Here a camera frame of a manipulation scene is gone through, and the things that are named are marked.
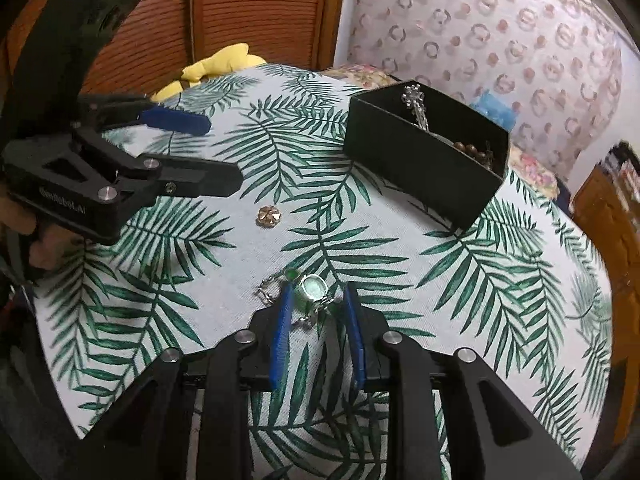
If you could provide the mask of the person's left hand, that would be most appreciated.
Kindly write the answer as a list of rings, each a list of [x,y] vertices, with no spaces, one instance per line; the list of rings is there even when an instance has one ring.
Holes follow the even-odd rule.
[[[80,244],[82,237],[57,224],[38,226],[33,212],[15,203],[6,186],[1,185],[1,229],[9,229],[35,240],[29,246],[28,263],[32,268],[52,271],[63,257]]]

